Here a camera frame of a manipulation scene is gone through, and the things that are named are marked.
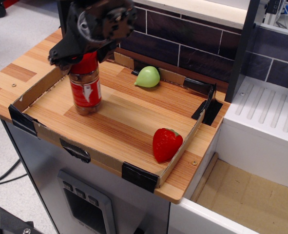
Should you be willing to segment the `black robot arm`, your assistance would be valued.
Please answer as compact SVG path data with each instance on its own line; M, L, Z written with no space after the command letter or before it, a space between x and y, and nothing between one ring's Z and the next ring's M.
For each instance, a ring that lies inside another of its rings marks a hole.
M131 0L59 0L62 39L48 60L62 71L96 52L98 62L110 57L124 38L134 31L137 11Z

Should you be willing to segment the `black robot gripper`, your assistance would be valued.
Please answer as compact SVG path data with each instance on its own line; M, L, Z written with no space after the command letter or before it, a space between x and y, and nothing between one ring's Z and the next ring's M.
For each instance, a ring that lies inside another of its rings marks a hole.
M49 52L48 60L62 71L96 52L99 62L106 60L134 31L137 19L133 4L70 4L63 36Z

